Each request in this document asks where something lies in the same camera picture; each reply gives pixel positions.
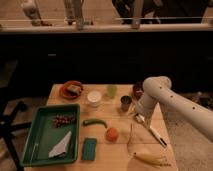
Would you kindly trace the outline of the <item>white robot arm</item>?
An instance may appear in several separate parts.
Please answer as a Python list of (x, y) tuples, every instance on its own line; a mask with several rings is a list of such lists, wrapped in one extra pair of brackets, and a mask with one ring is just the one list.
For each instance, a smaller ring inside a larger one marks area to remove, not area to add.
[(213, 111), (176, 94), (171, 86), (172, 82), (166, 76), (148, 77), (143, 81), (144, 92), (135, 104), (135, 112), (144, 117), (145, 127), (151, 127), (155, 106), (161, 103), (181, 113), (192, 126), (213, 142)]

